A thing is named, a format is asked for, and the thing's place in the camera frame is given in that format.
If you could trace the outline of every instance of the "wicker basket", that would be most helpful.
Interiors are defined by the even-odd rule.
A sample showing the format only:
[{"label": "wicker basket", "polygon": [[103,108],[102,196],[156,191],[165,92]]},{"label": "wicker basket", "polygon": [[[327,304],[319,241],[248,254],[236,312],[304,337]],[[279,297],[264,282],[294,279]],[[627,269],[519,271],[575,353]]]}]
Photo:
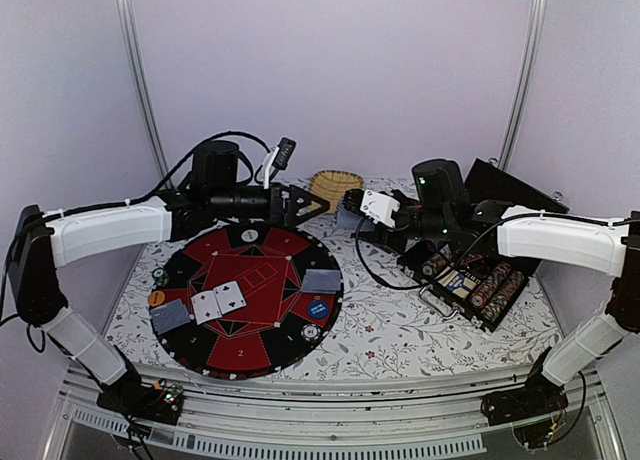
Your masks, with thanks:
[{"label": "wicker basket", "polygon": [[309,190],[331,203],[329,213],[334,213],[344,192],[352,188],[362,188],[364,180],[355,173],[337,170],[322,170],[311,179]]}]

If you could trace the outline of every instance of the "white poker chip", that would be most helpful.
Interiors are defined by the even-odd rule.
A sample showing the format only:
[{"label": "white poker chip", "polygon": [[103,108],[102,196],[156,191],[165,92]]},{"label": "white poker chip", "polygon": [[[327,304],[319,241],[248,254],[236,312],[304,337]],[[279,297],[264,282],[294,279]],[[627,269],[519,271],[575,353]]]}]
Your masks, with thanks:
[{"label": "white poker chip", "polygon": [[320,327],[310,323],[302,327],[302,338],[304,338],[307,342],[313,342],[320,338]]}]

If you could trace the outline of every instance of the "metal grate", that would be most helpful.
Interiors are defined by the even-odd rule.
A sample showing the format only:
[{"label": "metal grate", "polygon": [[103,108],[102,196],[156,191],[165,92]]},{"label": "metal grate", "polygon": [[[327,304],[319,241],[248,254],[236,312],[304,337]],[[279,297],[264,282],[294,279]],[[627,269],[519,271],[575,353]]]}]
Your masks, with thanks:
[{"label": "metal grate", "polygon": [[[103,432],[126,436],[127,423],[109,413],[75,406],[73,419]],[[417,460],[460,458],[486,452],[480,435],[371,447],[302,447],[221,440],[164,426],[156,426],[147,443],[225,460]]]}]

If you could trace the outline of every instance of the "floral pattern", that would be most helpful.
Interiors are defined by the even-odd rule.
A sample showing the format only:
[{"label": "floral pattern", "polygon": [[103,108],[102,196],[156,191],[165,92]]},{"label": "floral pattern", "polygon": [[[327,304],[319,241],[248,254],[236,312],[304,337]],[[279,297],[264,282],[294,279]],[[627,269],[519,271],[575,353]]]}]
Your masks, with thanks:
[{"label": "floral pattern", "polygon": [[[369,180],[367,188],[398,189],[415,196],[411,180]],[[270,378],[375,380],[519,366],[533,362],[560,338],[535,278],[499,328],[487,335],[459,316],[442,321],[418,301],[415,291],[391,291],[377,285],[360,264],[350,232],[337,228],[332,216],[320,215],[300,228],[319,238],[338,260],[345,281],[344,303],[329,336],[301,361]],[[184,368],[158,344],[151,330],[147,297],[153,288],[151,272],[185,243],[147,245],[120,298],[107,339],[133,361]],[[367,244],[362,244],[362,250],[368,264],[390,282],[412,283],[396,268],[393,255]]]}]

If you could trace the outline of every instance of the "poker mat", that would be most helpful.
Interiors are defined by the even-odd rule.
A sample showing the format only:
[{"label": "poker mat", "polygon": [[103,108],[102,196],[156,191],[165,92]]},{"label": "poker mat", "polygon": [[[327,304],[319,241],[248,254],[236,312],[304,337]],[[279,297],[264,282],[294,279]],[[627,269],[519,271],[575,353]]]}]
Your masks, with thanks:
[{"label": "poker mat", "polygon": [[[292,365],[320,344],[340,313],[342,282],[335,294],[300,290],[307,269],[340,267],[318,239],[299,230],[228,225],[191,241],[163,268],[150,309],[179,299],[191,321],[154,334],[174,360],[210,377],[240,380]],[[238,282],[247,305],[197,325],[191,297],[230,281]]]}]

